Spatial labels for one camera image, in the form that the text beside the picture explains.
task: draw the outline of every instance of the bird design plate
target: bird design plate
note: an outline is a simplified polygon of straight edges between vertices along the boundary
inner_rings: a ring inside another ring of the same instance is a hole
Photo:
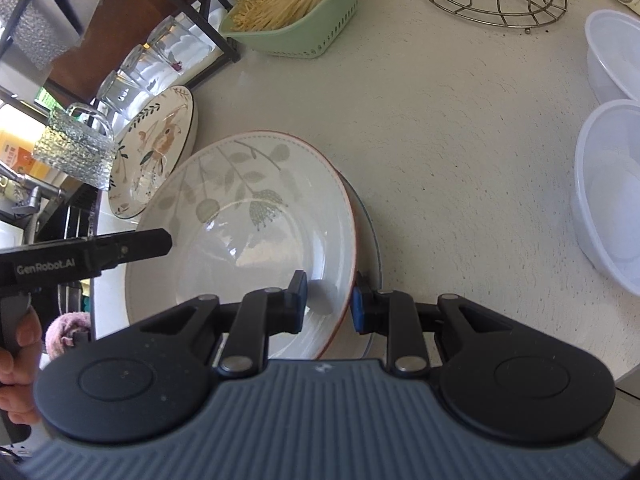
[[[162,184],[139,230],[164,228],[167,256],[127,264],[134,323],[201,294],[223,303],[251,290],[286,287],[306,271],[308,300],[297,335],[270,339],[270,356],[317,358],[345,314],[356,266],[356,233],[340,177],[295,137],[249,132],[194,154]]]
[[[191,155],[198,115],[189,89],[153,98],[116,138],[109,205],[118,218],[139,215],[176,166]]]

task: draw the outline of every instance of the yellow bottle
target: yellow bottle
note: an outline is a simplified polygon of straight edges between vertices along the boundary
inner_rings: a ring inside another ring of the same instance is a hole
[[[44,124],[10,105],[0,108],[0,160],[18,173],[43,180],[49,167],[31,156]]]

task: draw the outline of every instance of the pink towel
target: pink towel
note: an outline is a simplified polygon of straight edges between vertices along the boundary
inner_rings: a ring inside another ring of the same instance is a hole
[[[45,345],[50,359],[60,357],[73,347],[76,332],[91,332],[91,315],[88,312],[63,314],[49,325]]]

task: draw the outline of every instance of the mug handle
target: mug handle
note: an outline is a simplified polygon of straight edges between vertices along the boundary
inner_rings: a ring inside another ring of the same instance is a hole
[[[65,114],[73,117],[75,112],[81,112],[83,114],[88,114],[90,117],[94,118],[95,120],[97,120],[100,125],[103,127],[104,131],[105,131],[105,136],[110,139],[113,140],[113,129],[111,127],[111,124],[109,123],[109,120],[107,119],[107,117],[99,112],[98,110],[96,110],[95,108],[86,105],[84,103],[73,103],[70,104],[67,109],[65,110]]]

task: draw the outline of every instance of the logo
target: logo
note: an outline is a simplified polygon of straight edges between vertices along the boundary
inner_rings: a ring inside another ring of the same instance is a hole
[[[44,262],[42,264],[35,265],[18,265],[15,270],[21,276],[24,274],[33,274],[34,272],[45,272],[47,270],[60,270],[67,267],[75,267],[76,259],[68,258],[66,261],[58,260],[56,262]]]

